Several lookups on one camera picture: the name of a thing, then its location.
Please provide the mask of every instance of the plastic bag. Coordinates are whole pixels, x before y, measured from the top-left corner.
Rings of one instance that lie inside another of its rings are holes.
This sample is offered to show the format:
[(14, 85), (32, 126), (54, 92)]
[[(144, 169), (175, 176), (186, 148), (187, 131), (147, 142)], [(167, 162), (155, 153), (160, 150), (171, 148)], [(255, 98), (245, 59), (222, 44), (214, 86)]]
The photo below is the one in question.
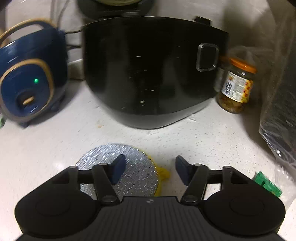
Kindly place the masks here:
[(263, 106), (259, 133), (280, 162), (287, 162), (296, 172), (296, 17), (295, 8), (286, 5), (279, 13), (272, 1), (277, 23), (274, 64), (262, 89)]
[(296, 11), (286, 0), (267, 2), (269, 21), (250, 34), (256, 47), (237, 46), (229, 55), (258, 69), (250, 98), (262, 100), (259, 133), (280, 164), (271, 181), (283, 191), (280, 199), (288, 209), (296, 198)]

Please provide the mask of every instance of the black rice cooker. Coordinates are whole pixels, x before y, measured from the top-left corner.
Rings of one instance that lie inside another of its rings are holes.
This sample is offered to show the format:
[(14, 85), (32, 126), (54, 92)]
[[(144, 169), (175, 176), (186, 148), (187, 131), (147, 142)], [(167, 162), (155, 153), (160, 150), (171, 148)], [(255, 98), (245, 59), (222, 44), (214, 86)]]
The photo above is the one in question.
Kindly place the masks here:
[(86, 81), (119, 122), (169, 125), (206, 107), (216, 92), (228, 34), (164, 17), (118, 17), (84, 26)]

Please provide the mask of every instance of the appliance foot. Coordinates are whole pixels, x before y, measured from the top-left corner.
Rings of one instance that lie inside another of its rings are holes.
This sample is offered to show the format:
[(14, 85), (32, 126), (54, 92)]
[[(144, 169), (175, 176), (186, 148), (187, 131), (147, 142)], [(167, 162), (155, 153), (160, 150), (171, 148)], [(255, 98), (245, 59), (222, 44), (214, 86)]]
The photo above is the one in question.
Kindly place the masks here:
[(23, 128), (27, 128), (29, 126), (29, 122), (19, 123), (19, 125)]
[(52, 107), (50, 108), (51, 109), (51, 111), (53, 111), (53, 112), (58, 112), (59, 111), (59, 108), (60, 108), (60, 106), (61, 106), (61, 103), (62, 103), (62, 101), (64, 100), (64, 98), (65, 98), (65, 95), (63, 95), (56, 103), (54, 103), (53, 105), (52, 105)]

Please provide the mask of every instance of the round pad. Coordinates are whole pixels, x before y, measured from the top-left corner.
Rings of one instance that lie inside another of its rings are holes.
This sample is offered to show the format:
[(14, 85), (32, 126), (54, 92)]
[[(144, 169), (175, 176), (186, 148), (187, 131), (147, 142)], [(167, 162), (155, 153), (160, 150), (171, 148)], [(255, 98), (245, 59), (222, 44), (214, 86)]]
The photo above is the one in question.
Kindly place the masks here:
[(90, 196), (56, 185), (36, 189), (22, 198), (15, 207), (15, 218), (23, 233), (44, 238), (65, 237), (87, 227), (95, 212)]
[(256, 185), (221, 190), (205, 201), (204, 211), (219, 229), (238, 236), (276, 232), (286, 212), (279, 198)]
[[(77, 162), (79, 170), (91, 169), (99, 163), (112, 163), (120, 154), (126, 157), (126, 169), (113, 186), (118, 198), (123, 196), (154, 196), (158, 187), (155, 166), (149, 156), (132, 146), (107, 144), (90, 150)], [(81, 184), (81, 191), (96, 200), (93, 184)]]

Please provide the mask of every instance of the green object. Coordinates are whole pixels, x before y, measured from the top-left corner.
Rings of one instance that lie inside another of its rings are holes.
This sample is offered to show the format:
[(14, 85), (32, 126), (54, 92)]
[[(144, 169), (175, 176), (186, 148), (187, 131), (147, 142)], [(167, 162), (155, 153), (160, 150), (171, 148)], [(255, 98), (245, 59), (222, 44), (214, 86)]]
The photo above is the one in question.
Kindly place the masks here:
[(261, 171), (254, 178), (254, 182), (258, 183), (261, 187), (270, 191), (277, 197), (283, 193), (276, 185), (274, 185)]
[(5, 123), (5, 118), (4, 116), (0, 113), (0, 128), (4, 126)]

